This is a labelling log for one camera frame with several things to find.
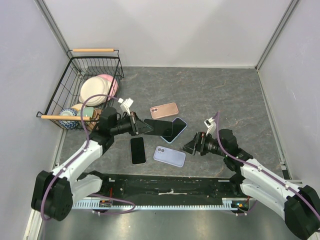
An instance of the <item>black wire basket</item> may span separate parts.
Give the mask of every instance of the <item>black wire basket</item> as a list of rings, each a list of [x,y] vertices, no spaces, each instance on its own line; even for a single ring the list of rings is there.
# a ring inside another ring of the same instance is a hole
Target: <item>black wire basket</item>
[[[116,91],[119,91],[120,81],[123,79],[124,72],[121,65],[119,50],[114,50],[113,48],[102,48],[102,49],[73,49],[67,52],[69,55],[71,52],[82,52],[82,53],[100,53],[108,52],[115,53],[114,56],[73,56],[69,57],[68,62],[54,92],[49,101],[49,104],[44,113],[38,111],[36,116],[38,118],[49,119],[54,124],[62,129],[65,128],[60,120],[54,119],[60,114],[63,109],[68,109],[79,102],[80,90],[84,82],[97,75],[108,74],[113,76],[111,86],[117,84]],[[114,87],[110,87],[108,95],[116,96]],[[105,107],[111,107],[114,103],[114,99],[107,97],[106,102],[95,106],[97,110],[101,110]],[[87,126],[94,126],[96,122],[99,121],[99,114],[90,121],[86,121]],[[76,126],[72,129],[82,129],[81,122],[77,122]]]

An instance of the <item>plate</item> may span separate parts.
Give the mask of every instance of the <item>plate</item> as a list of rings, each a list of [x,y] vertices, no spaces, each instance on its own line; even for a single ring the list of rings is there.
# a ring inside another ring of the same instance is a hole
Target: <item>plate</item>
[[[65,108],[60,112],[60,116],[77,116],[78,111],[74,108]],[[59,123],[66,129],[74,129],[78,122],[77,121],[63,121],[59,120]]]
[[[99,76],[89,78],[81,87],[79,101],[84,102],[86,99],[97,94],[107,94],[109,91],[108,84],[105,79]],[[87,106],[97,106],[107,99],[106,96],[96,96],[86,102]]]
[[[112,84],[112,81],[113,81],[113,79],[114,79],[113,76],[108,75],[108,74],[100,74],[100,75],[98,75],[98,77],[104,78],[105,80],[107,80],[107,81],[110,82],[111,84]],[[119,85],[118,85],[117,79],[114,79],[113,86],[112,86],[111,91],[110,91],[110,95],[111,95],[112,97],[114,97],[114,96],[116,95],[117,90],[118,90],[118,86],[119,86]]]

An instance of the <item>gray floor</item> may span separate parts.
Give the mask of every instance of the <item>gray floor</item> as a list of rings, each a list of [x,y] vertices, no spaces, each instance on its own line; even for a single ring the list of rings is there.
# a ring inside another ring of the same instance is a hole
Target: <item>gray floor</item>
[[[221,127],[233,130],[241,148],[260,163],[282,176],[276,142],[267,116],[265,103],[254,69],[125,67],[119,97],[134,100],[131,110],[140,119],[151,119],[150,108],[175,102],[176,116],[188,123],[185,131],[168,144],[159,136],[144,135],[147,163],[131,164],[130,138],[126,133],[115,137],[113,146],[91,164],[87,172],[97,170],[113,174],[141,174],[190,177],[230,177],[222,157],[187,154],[182,168],[153,159],[157,146],[179,150],[198,131],[206,131],[204,120],[221,111]],[[119,104],[114,107],[120,110]],[[67,160],[84,143],[83,131],[67,132],[61,162]]]

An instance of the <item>pink bowl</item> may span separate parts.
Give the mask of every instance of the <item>pink bowl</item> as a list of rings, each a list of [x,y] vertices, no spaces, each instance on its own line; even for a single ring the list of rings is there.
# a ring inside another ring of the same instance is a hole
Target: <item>pink bowl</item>
[[[114,77],[108,74],[100,74],[97,77],[101,77],[105,80],[107,80],[108,82],[112,83]],[[110,91],[110,95],[113,97],[116,95],[116,92],[118,90],[118,82],[117,79],[114,79],[113,85],[111,86],[111,91]]]

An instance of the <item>lavender smartphone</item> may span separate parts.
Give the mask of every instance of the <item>lavender smartphone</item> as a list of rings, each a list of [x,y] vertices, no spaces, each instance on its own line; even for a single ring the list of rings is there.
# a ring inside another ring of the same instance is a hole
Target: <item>lavender smartphone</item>
[[[185,164],[186,154],[164,146],[157,146],[153,159],[165,164],[170,164],[182,168]]]

